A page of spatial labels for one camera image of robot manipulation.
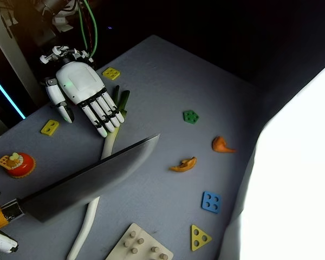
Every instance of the blue light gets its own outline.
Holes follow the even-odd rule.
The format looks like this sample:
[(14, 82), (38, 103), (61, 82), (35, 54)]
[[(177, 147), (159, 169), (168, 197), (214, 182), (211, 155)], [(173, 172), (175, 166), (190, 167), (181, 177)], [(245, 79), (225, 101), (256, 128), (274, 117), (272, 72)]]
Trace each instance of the blue light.
[(25, 119), (25, 116), (23, 113), (20, 111), (20, 109), (16, 106), (16, 104), (13, 102), (13, 100), (10, 98), (10, 96), (7, 94), (5, 89), (0, 85), (0, 90), (2, 94), (7, 98), (8, 101), (10, 101), (11, 105), (15, 108), (15, 110), (18, 112), (18, 114), (22, 117), (22, 119)]

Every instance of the knife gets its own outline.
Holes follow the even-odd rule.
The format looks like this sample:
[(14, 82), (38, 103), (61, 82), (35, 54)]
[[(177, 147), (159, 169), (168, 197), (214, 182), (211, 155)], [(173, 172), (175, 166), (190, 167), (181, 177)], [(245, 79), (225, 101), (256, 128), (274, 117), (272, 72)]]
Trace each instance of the knife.
[(160, 134), (153, 135), (100, 160), (24, 199), (0, 207), (0, 228), (25, 213), (41, 222), (85, 205), (127, 179), (153, 152)]

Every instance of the blue square block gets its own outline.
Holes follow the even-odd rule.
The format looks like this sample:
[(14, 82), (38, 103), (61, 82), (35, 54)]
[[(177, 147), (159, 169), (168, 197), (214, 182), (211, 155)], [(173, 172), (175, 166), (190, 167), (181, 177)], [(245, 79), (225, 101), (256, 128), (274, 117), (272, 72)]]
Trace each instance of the blue square block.
[(205, 191), (202, 196), (202, 204), (201, 207), (204, 210), (208, 210), (214, 213), (220, 212), (220, 207), (222, 205), (222, 198), (219, 194)]

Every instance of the knife blade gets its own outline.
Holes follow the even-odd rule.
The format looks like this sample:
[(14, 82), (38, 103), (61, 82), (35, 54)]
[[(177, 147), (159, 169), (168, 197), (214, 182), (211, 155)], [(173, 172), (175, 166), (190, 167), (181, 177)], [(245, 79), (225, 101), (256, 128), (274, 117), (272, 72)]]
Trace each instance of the knife blade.
[(100, 160), (19, 201), (22, 210), (41, 222), (91, 202), (128, 178), (153, 152), (160, 134)]

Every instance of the yellow triangle block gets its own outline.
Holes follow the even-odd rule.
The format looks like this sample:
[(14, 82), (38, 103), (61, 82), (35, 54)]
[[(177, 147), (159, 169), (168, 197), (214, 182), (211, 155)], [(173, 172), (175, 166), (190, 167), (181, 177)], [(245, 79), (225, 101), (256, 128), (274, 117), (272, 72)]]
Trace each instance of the yellow triangle block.
[(195, 225), (191, 225), (191, 251), (196, 251), (212, 240), (211, 236)]

